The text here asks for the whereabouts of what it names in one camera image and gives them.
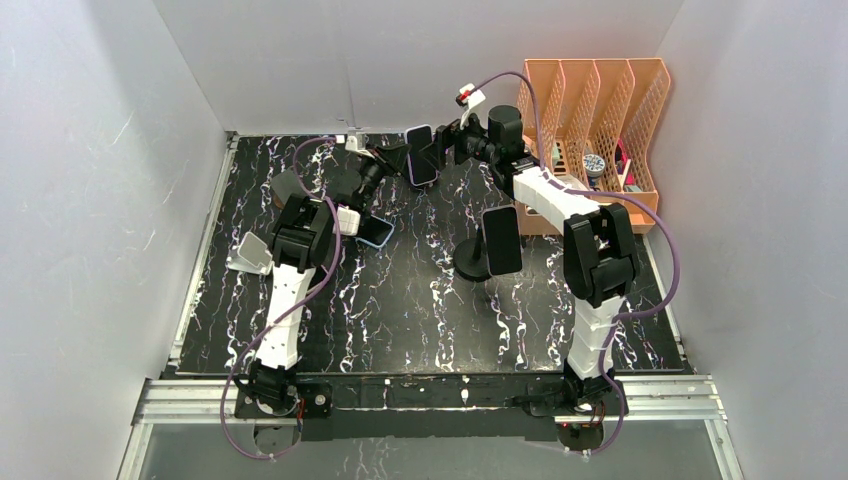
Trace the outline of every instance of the black marble surface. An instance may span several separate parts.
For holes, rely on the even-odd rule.
[[[264,237],[278,210],[270,179],[290,168],[307,137],[239,140],[180,357],[179,373],[220,375],[264,327],[271,278],[225,265],[227,252],[247,232]],[[374,137],[392,144],[396,135]],[[316,192],[334,174],[357,168],[343,146],[301,154],[299,168]],[[524,270],[472,284],[454,275],[451,252],[474,234],[485,208],[508,199],[487,167],[450,166],[428,191],[402,178],[386,179],[374,215],[395,233],[380,251],[348,239],[330,286],[304,309],[300,372],[487,373],[558,371],[571,343],[573,296],[563,282],[558,237],[528,238]],[[660,292],[642,240],[642,274],[624,309],[647,309]],[[614,360],[622,370],[683,368],[665,313],[621,325]]]

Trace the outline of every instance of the desk organizer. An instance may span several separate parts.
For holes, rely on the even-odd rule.
[[[583,155],[604,158],[606,169],[596,180],[601,191],[637,198],[656,210],[659,193],[648,168],[648,147],[671,86],[659,58],[643,59],[540,59],[526,60],[524,74],[536,91],[542,122],[541,147],[536,145],[536,125],[530,92],[522,83],[518,109],[524,119],[524,136],[533,153],[539,148],[557,176],[570,175],[588,185]],[[615,167],[616,147],[630,159],[633,187],[625,189]],[[595,197],[601,203],[622,203],[637,234],[647,233],[654,222],[630,202]],[[523,235],[552,235],[557,230],[525,205],[516,205]]]

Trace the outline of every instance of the white arm segment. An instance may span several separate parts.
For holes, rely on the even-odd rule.
[[[622,303],[623,297],[613,297],[604,301],[599,308],[592,308],[586,300],[575,299],[574,340],[571,342],[566,361],[580,380],[600,376],[598,358],[604,348],[604,340],[610,329],[615,326],[612,317],[621,310]],[[604,354],[604,371],[609,371],[610,368],[612,348],[608,348]]]
[[[539,212],[562,234],[563,222],[572,215],[588,215],[599,210],[598,202],[563,192],[549,182],[563,185],[553,176],[545,178],[539,167],[512,177],[515,199]]]
[[[274,287],[271,291],[271,305],[268,307],[268,322],[273,322],[306,297],[313,275],[314,268],[297,273],[297,267],[285,264],[274,266]],[[298,308],[265,335],[259,345],[259,351],[256,352],[256,358],[262,365],[289,369],[297,363],[297,332],[300,329],[302,313],[303,307]]]
[[[533,167],[512,178],[515,199],[539,212],[559,233],[572,215],[588,215],[599,210],[598,202],[579,195],[565,193],[550,182],[562,182],[542,169]],[[613,297],[592,308],[589,302],[575,299],[574,341],[568,350],[567,362],[581,380],[600,376],[598,357],[611,328],[612,317],[621,309],[624,299]],[[612,349],[604,357],[604,370],[612,368]]]
[[[339,226],[342,230],[342,235],[353,237],[359,233],[359,219],[361,215],[356,210],[351,210],[345,206],[340,206],[337,210],[339,215]]]

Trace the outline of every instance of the white backdrop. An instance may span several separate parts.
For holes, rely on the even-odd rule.
[[[682,0],[154,3],[225,129],[338,133],[449,122],[460,87],[525,58],[652,56]]]
[[[0,478],[114,478],[225,136],[149,0],[0,10]]]
[[[652,166],[686,351],[745,478],[844,477],[848,4],[687,0],[659,55],[674,91]]]

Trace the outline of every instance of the metal frame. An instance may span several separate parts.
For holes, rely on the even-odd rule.
[[[727,431],[727,417],[715,382],[710,375],[620,375],[630,414],[627,421],[702,420],[707,428],[713,454],[725,480],[740,480],[742,470]],[[139,478],[157,424],[215,424],[224,380],[151,380],[145,385],[119,480]],[[233,418],[238,390],[227,393],[224,411],[228,423],[294,426],[291,418]],[[557,416],[557,423],[586,421],[585,417]]]
[[[710,375],[616,375],[634,420],[726,420]],[[585,422],[585,416],[557,416],[557,423]]]
[[[215,231],[215,223],[218,219],[218,212],[221,210],[221,203],[224,201],[224,191],[227,187],[227,179],[230,177],[230,169],[233,167],[233,162],[236,158],[236,150],[238,149],[238,141],[241,138],[238,134],[233,134],[227,139],[227,150],[224,152],[224,163],[221,165],[221,171],[218,173],[218,182],[215,184],[215,190],[212,192],[212,201],[209,204],[209,211],[206,212],[206,224],[203,227],[203,236],[200,239],[197,255],[194,261],[194,267],[191,272],[191,280],[186,290],[185,303],[183,303],[182,313],[180,314],[180,324],[177,327],[177,336],[171,347],[171,354],[168,359],[170,365],[179,365],[180,352],[185,342],[186,331],[188,330],[188,321],[191,317],[192,304],[194,303],[195,295],[197,294],[197,286],[200,283],[200,277],[203,276],[203,268],[206,265],[206,260],[209,256],[209,246],[212,244],[212,233]]]

